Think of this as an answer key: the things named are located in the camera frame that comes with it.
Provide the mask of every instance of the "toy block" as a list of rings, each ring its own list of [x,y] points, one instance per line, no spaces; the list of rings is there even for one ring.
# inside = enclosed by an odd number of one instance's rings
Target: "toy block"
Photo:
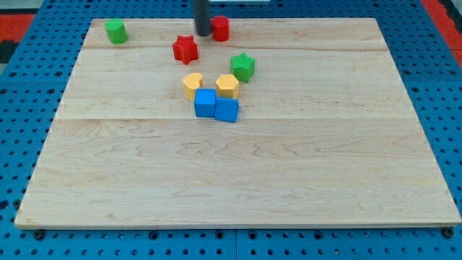
[[[197,117],[215,117],[217,91],[213,89],[197,89],[194,98],[194,110]]]
[[[104,27],[108,34],[109,41],[112,44],[125,43],[128,40],[127,32],[125,31],[125,25],[123,25],[122,19],[113,18],[108,20]]]
[[[197,44],[194,42],[194,37],[192,35],[179,35],[172,47],[175,60],[182,61],[184,64],[189,64],[189,62],[199,59]]]
[[[183,78],[183,85],[185,86],[185,96],[190,101],[194,101],[196,90],[202,87],[202,74],[191,73]]]
[[[217,94],[222,98],[237,98],[239,95],[239,80],[233,74],[222,74],[215,81]]]
[[[230,20],[226,16],[219,15],[212,18],[212,37],[219,42],[230,38]]]
[[[255,73],[255,59],[246,53],[231,57],[231,73],[240,81],[248,82]]]
[[[236,122],[239,111],[239,101],[232,98],[217,97],[215,105],[215,120]]]

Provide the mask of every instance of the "blue pegboard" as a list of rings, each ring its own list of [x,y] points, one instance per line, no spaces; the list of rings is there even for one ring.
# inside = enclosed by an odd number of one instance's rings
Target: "blue pegboard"
[[[462,71],[419,1],[273,0],[262,5],[213,5],[212,15],[218,14],[376,18],[445,180],[462,209]],[[12,223],[16,208],[91,19],[191,16],[188,0],[45,0],[0,78],[0,259],[462,258],[460,227],[18,230]]]

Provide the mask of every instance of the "blue cube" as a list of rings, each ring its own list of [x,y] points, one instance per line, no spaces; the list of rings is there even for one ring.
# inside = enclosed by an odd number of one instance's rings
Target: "blue cube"
[[[232,98],[217,97],[215,108],[215,120],[236,122],[237,111],[239,110],[239,101]]]
[[[194,98],[194,109],[197,117],[215,117],[217,91],[212,89],[197,89]]]

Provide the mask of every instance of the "red star-shaped block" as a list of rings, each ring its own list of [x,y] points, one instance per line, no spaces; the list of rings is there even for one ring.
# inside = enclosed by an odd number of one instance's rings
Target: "red star-shaped block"
[[[175,43],[173,43],[173,55],[175,60],[182,61],[184,64],[199,59],[197,44],[194,42],[193,36],[179,35]]]

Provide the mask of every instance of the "green star-shaped block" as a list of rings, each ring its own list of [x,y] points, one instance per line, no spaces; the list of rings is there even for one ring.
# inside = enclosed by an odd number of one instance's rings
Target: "green star-shaped block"
[[[245,53],[231,57],[231,73],[240,81],[248,82],[255,73],[255,59]]]

